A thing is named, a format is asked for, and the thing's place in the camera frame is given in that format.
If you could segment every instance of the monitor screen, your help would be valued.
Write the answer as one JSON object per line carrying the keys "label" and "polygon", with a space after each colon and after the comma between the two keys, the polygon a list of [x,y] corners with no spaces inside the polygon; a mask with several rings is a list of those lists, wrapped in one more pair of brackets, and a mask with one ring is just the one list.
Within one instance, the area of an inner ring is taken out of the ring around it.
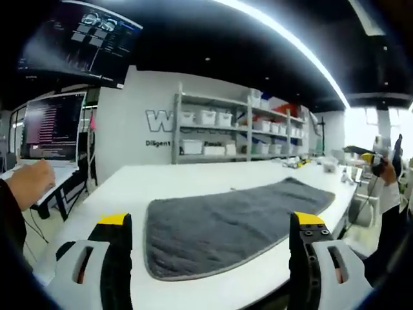
{"label": "monitor screen", "polygon": [[25,45],[17,70],[84,77],[123,88],[142,26],[104,8],[62,1]]}
{"label": "monitor screen", "polygon": [[30,101],[23,122],[21,158],[75,161],[85,95],[78,92]]}

